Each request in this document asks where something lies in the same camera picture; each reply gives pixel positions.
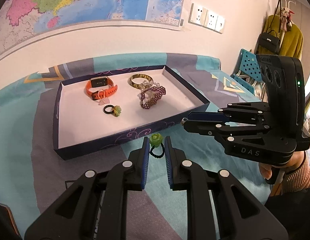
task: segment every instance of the white wall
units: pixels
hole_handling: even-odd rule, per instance
[[[54,65],[111,54],[187,53],[217,57],[231,74],[241,48],[254,50],[266,16],[277,0],[192,0],[226,18],[223,34],[186,24],[185,31],[145,27],[98,27],[52,36],[0,61],[0,89]]]

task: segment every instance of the orange watch band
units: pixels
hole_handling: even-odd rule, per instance
[[[96,92],[90,92],[89,89],[98,86],[109,85],[110,88],[102,89]],[[113,81],[109,77],[97,77],[92,78],[86,84],[86,93],[92,100],[98,100],[101,98],[109,97],[117,91],[117,85],[114,86]]]

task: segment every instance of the human hand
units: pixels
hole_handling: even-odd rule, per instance
[[[272,176],[272,167],[284,169],[285,173],[294,171],[303,163],[304,152],[294,152],[288,163],[286,165],[277,167],[269,164],[259,163],[259,172],[265,179],[270,179]]]

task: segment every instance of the handbag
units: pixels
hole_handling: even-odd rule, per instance
[[[280,39],[279,39],[279,32],[280,32],[280,21],[279,21],[279,29],[278,34],[276,31],[271,30],[272,23],[274,21],[278,6],[280,5],[280,15],[282,14],[282,1],[278,0],[276,11],[274,13],[272,22],[270,24],[270,27],[268,28],[266,33],[261,33],[258,38],[258,44],[262,46],[263,48],[268,49],[269,51],[273,52],[274,54],[279,54],[280,49]]]

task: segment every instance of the wall socket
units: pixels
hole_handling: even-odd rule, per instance
[[[207,15],[207,9],[198,4],[192,4],[191,15],[189,18],[190,23],[204,26]]]
[[[218,18],[217,13],[215,13],[213,11],[208,11],[204,26],[209,28],[209,29],[215,30],[217,18]]]
[[[225,28],[225,18],[223,16],[218,15],[215,31],[219,33],[224,33],[224,28]]]

